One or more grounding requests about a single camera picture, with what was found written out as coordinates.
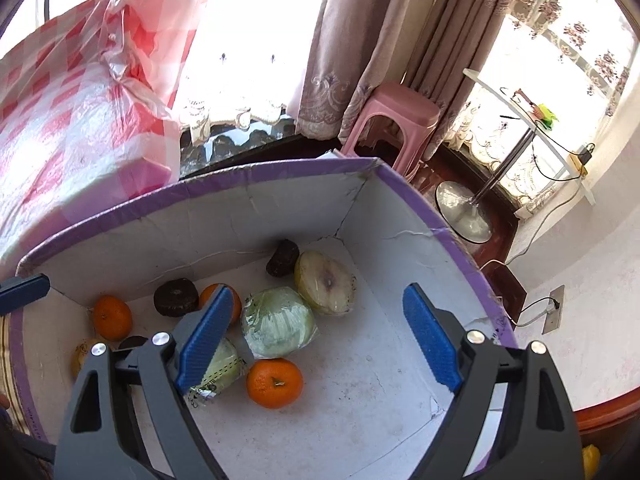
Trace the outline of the orange tangerine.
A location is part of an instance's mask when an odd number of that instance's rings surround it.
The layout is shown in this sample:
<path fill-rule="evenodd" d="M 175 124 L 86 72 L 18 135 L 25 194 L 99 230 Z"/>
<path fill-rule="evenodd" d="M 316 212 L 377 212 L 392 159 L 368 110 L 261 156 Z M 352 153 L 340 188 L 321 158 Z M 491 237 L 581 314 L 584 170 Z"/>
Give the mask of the orange tangerine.
<path fill-rule="evenodd" d="M 134 320 L 126 302 L 114 296 L 102 296 L 92 308 L 96 332 L 109 341 L 121 341 L 131 333 Z"/>
<path fill-rule="evenodd" d="M 278 410 L 295 402 L 303 392 L 300 369 L 286 359 L 258 360 L 246 376 L 250 400 L 263 408 Z"/>
<path fill-rule="evenodd" d="M 232 326 L 233 324 L 235 324 L 236 322 L 239 321 L 241 310 L 242 310 L 242 301 L 241 301 L 241 298 L 240 298 L 239 294 L 230 285 L 224 284 L 224 283 L 213 283 L 213 284 L 210 284 L 210 285 L 206 286 L 200 292 L 200 296 L 198 297 L 198 307 L 200 309 L 202 307 L 204 307 L 205 304 L 206 304 L 206 301 L 209 300 L 209 297 L 213 295 L 213 292 L 219 286 L 226 286 L 226 287 L 228 287 L 228 289 L 231 290 L 231 295 L 232 295 L 232 315 L 231 315 L 231 320 L 230 320 L 229 325 Z"/>

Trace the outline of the green fruit with label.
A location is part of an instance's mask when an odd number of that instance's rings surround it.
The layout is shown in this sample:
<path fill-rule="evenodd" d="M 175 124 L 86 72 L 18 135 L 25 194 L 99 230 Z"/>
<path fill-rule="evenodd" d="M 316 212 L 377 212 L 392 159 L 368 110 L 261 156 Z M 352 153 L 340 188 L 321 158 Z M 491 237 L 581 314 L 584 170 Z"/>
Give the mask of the green fruit with label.
<path fill-rule="evenodd" d="M 192 387 L 186 397 L 192 408 L 198 408 L 228 389 L 244 376 L 245 369 L 246 363 L 235 345 L 227 337 L 222 338 L 201 382 Z"/>

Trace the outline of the large dark wrinkled fruit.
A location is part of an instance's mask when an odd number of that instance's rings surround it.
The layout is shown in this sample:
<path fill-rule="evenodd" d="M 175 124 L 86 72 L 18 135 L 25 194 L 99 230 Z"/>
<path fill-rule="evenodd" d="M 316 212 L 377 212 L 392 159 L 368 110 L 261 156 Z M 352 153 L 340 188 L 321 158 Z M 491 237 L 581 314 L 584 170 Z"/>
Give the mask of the large dark wrinkled fruit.
<path fill-rule="evenodd" d="M 181 318 L 198 310 L 198 290 L 187 278 L 177 278 L 161 284 L 154 292 L 153 304 L 157 313 L 168 318 Z"/>

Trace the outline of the green fruit half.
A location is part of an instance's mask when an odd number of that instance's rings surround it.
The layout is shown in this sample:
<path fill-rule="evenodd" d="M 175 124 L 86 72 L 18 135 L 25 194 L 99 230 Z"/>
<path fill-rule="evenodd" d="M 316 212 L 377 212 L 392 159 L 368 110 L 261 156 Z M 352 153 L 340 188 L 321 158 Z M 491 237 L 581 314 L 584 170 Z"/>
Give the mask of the green fruit half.
<path fill-rule="evenodd" d="M 242 334 L 255 360 L 285 358 L 303 349 L 318 333 L 314 312 L 288 286 L 256 292 L 241 317 Z"/>

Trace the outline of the small dark dried fruit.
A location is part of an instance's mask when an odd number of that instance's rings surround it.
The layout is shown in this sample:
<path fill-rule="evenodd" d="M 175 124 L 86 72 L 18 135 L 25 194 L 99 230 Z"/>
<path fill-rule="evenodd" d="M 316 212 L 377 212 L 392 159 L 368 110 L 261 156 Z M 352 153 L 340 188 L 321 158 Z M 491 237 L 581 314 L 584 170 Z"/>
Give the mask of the small dark dried fruit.
<path fill-rule="evenodd" d="M 292 240 L 279 240 L 276 251 L 266 264 L 267 273 L 273 278 L 285 278 L 294 273 L 299 248 Z"/>

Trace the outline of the yellow fruit half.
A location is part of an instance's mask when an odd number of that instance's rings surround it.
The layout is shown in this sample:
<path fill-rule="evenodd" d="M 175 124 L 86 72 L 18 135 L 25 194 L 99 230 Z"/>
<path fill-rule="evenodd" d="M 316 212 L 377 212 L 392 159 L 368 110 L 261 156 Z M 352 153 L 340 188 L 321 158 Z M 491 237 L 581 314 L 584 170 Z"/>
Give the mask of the yellow fruit half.
<path fill-rule="evenodd" d="M 320 314 L 343 316 L 352 310 L 356 276 L 323 252 L 307 250 L 300 254 L 295 265 L 294 283 L 303 300 Z"/>

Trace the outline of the striped sofa cushion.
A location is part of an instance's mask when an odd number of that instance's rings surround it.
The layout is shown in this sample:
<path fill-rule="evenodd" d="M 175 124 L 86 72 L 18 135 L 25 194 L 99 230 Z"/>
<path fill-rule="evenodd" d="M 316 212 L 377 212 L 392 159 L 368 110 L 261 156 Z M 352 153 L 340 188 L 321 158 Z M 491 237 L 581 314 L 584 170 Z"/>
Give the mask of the striped sofa cushion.
<path fill-rule="evenodd" d="M 17 391 L 13 367 L 11 364 L 10 350 L 10 317 L 5 315 L 1 318 L 1 392 L 8 398 L 10 407 L 8 409 L 9 419 L 18 431 L 30 436 L 32 432 L 28 426 L 20 394 Z"/>

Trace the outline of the red checkered plastic tablecloth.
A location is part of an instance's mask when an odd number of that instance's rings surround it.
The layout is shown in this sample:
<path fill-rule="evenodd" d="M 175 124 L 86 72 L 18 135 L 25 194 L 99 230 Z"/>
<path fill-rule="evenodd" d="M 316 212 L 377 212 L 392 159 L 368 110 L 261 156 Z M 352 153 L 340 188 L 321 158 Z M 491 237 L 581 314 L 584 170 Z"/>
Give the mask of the red checkered plastic tablecloth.
<path fill-rule="evenodd" d="M 87 0 L 1 62 L 1 274 L 94 214 L 174 183 L 172 112 L 207 0 Z"/>

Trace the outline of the purple white cardboard box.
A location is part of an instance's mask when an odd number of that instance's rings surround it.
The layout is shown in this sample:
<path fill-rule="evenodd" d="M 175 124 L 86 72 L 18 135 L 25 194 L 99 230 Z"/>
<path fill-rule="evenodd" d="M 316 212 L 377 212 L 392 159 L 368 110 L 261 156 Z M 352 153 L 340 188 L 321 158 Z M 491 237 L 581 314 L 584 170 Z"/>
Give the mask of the purple white cardboard box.
<path fill-rule="evenodd" d="M 467 330 L 514 344 L 494 293 L 437 210 L 380 162 L 273 162 L 185 180 L 47 238 L 18 264 L 44 298 L 10 317 L 18 426 L 55 441 L 114 296 L 135 334 L 175 326 L 154 307 L 172 280 L 226 284 L 242 314 L 190 412 L 233 479 L 405 479 L 451 396 L 422 356 L 401 297 L 418 284 Z"/>

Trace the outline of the glass side table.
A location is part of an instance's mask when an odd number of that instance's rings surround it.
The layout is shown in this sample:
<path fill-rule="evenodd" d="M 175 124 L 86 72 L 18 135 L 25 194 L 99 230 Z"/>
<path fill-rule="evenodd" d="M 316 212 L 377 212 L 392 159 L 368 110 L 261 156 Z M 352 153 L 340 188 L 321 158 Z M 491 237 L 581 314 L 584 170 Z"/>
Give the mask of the glass side table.
<path fill-rule="evenodd" d="M 567 156 L 573 154 L 573 151 L 562 148 L 561 144 L 552 138 L 551 129 L 544 123 L 544 109 L 541 104 L 529 99 L 521 88 L 512 90 L 508 87 L 492 86 L 480 76 L 478 70 L 465 68 L 463 75 L 474 84 L 479 84 L 502 105 L 506 106 L 512 117 L 526 125 L 526 131 L 478 191 L 472 192 L 454 181 L 445 181 L 437 185 L 435 191 L 437 209 L 457 236 L 475 245 L 490 241 L 494 230 L 489 214 L 483 206 L 484 197 L 506 176 L 535 139 L 544 142 L 548 150 L 559 159 L 563 171 L 568 174 L 564 180 L 560 177 L 548 177 L 548 180 L 555 183 L 576 182 L 577 191 L 582 192 L 591 205 L 596 203 L 593 192 L 584 183 L 585 176 L 582 174 L 582 170 L 577 169 L 567 159 Z"/>

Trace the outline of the green yellow item on table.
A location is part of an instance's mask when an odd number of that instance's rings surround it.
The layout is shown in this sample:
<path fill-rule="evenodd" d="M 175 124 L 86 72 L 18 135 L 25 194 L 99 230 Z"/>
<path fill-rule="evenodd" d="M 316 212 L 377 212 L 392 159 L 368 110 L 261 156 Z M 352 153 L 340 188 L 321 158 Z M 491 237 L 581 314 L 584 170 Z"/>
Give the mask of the green yellow item on table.
<path fill-rule="evenodd" d="M 555 114 L 553 114 L 552 111 L 544 104 L 534 104 L 533 113 L 538 122 L 541 122 L 549 130 L 553 128 L 553 124 L 558 120 Z"/>

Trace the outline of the pink plastic stool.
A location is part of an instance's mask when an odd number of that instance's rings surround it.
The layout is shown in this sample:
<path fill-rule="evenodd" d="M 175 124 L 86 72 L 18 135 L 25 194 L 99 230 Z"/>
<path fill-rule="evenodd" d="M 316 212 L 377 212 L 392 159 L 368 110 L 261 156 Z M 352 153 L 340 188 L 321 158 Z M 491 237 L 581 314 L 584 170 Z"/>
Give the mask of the pink plastic stool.
<path fill-rule="evenodd" d="M 352 132 L 341 149 L 345 156 L 356 156 L 356 145 L 370 120 L 385 118 L 399 129 L 399 138 L 383 130 L 366 135 L 366 145 L 374 148 L 380 141 L 398 148 L 393 170 L 411 180 L 418 171 L 419 160 L 439 121 L 439 107 L 410 88 L 397 82 L 384 82 L 364 104 Z"/>

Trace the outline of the beige patterned curtain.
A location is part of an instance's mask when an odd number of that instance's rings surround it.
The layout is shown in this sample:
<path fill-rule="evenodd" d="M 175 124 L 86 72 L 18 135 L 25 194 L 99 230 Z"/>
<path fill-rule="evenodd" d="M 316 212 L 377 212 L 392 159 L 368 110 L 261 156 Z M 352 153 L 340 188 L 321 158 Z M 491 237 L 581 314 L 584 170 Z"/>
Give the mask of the beige patterned curtain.
<path fill-rule="evenodd" d="M 464 70 L 481 70 L 511 0 L 321 0 L 296 131 L 345 141 L 373 90 L 399 81 L 432 101 L 433 157 L 468 100 Z"/>

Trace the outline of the wall power socket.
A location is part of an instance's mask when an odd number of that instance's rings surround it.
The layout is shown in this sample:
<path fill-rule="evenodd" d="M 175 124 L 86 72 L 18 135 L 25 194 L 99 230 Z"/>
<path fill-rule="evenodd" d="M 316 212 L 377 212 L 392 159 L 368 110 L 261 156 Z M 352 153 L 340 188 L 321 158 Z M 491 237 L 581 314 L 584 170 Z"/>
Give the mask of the wall power socket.
<path fill-rule="evenodd" d="M 544 327 L 542 328 L 542 334 L 548 334 L 557 330 L 562 321 L 563 304 L 565 298 L 565 286 L 560 285 L 553 289 L 549 294 L 548 308 L 546 316 L 544 317 Z"/>

